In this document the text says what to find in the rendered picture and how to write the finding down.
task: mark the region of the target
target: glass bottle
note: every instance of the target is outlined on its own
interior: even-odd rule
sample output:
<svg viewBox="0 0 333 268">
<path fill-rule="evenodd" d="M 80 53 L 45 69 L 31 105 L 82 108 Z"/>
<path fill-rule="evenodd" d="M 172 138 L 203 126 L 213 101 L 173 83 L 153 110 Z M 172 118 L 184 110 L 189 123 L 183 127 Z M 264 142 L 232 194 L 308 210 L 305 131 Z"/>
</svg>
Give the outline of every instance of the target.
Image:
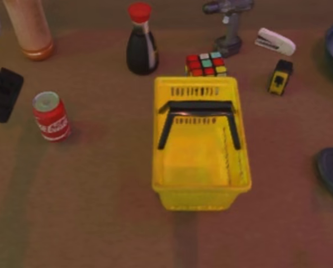
<svg viewBox="0 0 333 268">
<path fill-rule="evenodd" d="M 45 60 L 54 49 L 41 0 L 3 0 L 22 52 L 31 60 Z"/>
<path fill-rule="evenodd" d="M 151 7 L 137 2 L 129 6 L 128 12 L 134 25 L 127 44 L 128 68 L 138 75 L 151 74 L 159 65 L 158 50 L 149 30 Z"/>
</svg>

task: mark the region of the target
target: shopping basket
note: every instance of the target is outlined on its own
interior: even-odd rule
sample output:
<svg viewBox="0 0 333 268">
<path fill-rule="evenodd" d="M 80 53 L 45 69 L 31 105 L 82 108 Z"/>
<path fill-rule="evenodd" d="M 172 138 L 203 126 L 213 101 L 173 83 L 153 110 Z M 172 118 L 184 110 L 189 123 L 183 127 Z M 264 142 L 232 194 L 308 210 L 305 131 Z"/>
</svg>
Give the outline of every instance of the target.
<svg viewBox="0 0 333 268">
<path fill-rule="evenodd" d="M 223 210 L 251 188 L 232 77 L 158 77 L 153 189 L 168 210 Z"/>
</svg>

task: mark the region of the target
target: red bottle cap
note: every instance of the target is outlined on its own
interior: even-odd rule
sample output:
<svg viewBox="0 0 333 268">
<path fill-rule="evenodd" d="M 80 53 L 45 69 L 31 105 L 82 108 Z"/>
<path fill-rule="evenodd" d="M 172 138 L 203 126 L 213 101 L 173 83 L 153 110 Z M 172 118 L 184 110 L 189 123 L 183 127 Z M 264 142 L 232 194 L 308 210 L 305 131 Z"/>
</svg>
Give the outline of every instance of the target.
<svg viewBox="0 0 333 268">
<path fill-rule="evenodd" d="M 129 16 L 136 23 L 144 23 L 149 20 L 151 7 L 147 3 L 137 2 L 128 7 Z"/>
</svg>

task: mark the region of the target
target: brown tabletop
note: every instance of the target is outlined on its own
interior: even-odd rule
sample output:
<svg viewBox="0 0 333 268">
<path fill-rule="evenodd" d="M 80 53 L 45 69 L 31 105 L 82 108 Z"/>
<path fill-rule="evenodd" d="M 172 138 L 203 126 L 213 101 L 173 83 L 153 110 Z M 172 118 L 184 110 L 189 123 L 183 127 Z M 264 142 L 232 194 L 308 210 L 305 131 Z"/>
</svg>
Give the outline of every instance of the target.
<svg viewBox="0 0 333 268">
<path fill-rule="evenodd" d="M 333 268 L 333 199 L 313 168 L 314 154 L 333 146 L 333 80 L 322 59 L 333 6 L 259 0 L 245 15 L 242 53 L 226 65 L 239 82 L 253 188 L 225 212 L 196 214 L 165 211 L 151 189 L 153 82 L 184 75 L 186 55 L 209 52 L 222 17 L 203 17 L 202 1 L 152 2 L 160 67 L 139 77 L 125 64 L 128 3 L 90 2 L 46 1 L 57 51 L 40 63 L 20 53 L 0 3 L 0 68 L 25 77 L 0 124 L 0 268 Z M 259 27 L 297 52 L 255 46 Z M 282 97 L 267 93 L 279 59 L 294 62 Z M 32 115 L 45 90 L 72 121 L 60 144 L 42 139 Z"/>
</svg>

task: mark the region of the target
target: soda can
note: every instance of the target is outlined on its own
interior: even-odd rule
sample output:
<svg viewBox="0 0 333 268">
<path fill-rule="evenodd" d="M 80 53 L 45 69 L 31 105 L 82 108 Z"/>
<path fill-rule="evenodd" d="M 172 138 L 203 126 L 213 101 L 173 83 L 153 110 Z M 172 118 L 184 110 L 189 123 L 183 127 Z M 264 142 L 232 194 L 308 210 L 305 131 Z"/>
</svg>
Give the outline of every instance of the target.
<svg viewBox="0 0 333 268">
<path fill-rule="evenodd" d="M 44 139 L 58 142 L 70 133 L 64 104 L 55 92 L 41 92 L 32 101 L 34 115 Z"/>
</svg>

